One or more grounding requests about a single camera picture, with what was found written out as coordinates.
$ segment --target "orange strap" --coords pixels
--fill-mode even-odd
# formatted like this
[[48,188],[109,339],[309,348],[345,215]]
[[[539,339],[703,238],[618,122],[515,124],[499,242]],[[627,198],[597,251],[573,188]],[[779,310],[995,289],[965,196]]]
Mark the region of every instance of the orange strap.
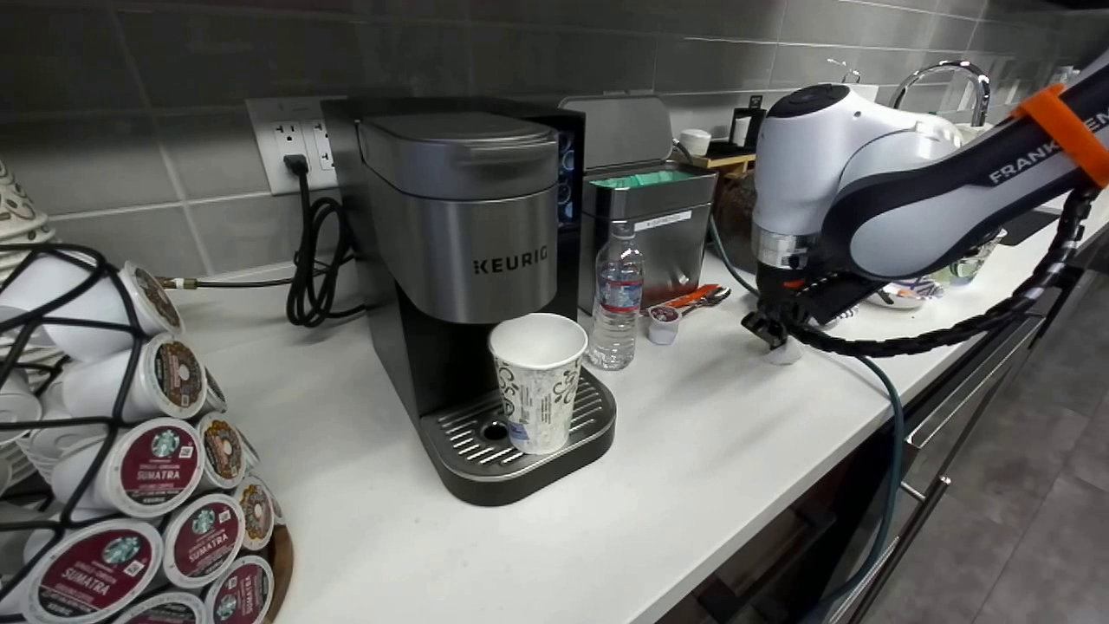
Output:
[[1062,87],[1050,84],[1029,100],[1022,100],[1012,118],[1031,118],[1054,147],[1061,147],[1078,169],[1087,174],[1099,188],[1109,188],[1109,151],[1099,137],[1062,104]]

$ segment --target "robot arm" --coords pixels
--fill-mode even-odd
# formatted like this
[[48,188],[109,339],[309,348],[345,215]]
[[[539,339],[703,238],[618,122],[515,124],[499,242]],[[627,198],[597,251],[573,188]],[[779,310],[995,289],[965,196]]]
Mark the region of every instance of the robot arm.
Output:
[[905,114],[807,87],[784,99],[758,137],[755,256],[768,348],[789,324],[830,319],[873,289],[960,262],[1019,212],[1109,176],[1109,55],[1056,99],[1099,165],[1074,165],[1042,118],[1009,118],[965,137],[933,114]]

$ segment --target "wall socket plate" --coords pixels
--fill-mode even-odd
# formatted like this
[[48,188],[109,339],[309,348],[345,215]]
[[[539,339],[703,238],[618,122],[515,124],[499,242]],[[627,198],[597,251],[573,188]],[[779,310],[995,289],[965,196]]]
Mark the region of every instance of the wall socket plate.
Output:
[[245,110],[272,196],[297,190],[285,158],[309,160],[309,188],[336,188],[331,144],[315,99],[249,99]]

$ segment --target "gray tile backsplash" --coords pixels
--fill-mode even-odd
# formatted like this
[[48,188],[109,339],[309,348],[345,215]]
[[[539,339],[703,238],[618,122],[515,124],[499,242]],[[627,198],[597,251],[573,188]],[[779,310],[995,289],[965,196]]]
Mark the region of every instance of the gray tile backsplash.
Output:
[[[723,124],[744,93],[843,81],[828,58],[889,99],[970,55],[1005,114],[1105,43],[1109,15],[1042,0],[0,0],[0,158],[69,238],[238,271],[287,262],[297,233],[245,99],[659,89],[676,124]],[[956,114],[960,89],[930,81],[908,104]]]
[[222,198],[267,190],[252,124],[241,107],[157,118],[182,198]]
[[120,15],[157,107],[331,93],[361,81],[356,25],[186,11]]
[[215,274],[290,262],[297,248],[297,198],[245,198],[186,207]]
[[94,6],[0,6],[0,114],[135,107],[109,15]]
[[148,118],[0,122],[7,169],[48,215],[176,201]]

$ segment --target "coffee maker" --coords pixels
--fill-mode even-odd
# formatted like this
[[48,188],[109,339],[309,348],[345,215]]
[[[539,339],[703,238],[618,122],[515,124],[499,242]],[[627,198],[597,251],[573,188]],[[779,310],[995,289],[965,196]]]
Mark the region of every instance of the coffee maker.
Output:
[[487,330],[536,310],[576,316],[567,144],[536,118],[487,100],[328,107],[345,220],[390,278],[369,310],[373,352],[444,486],[477,505],[522,498],[612,441],[612,396],[588,373],[561,456],[515,451],[499,416]]

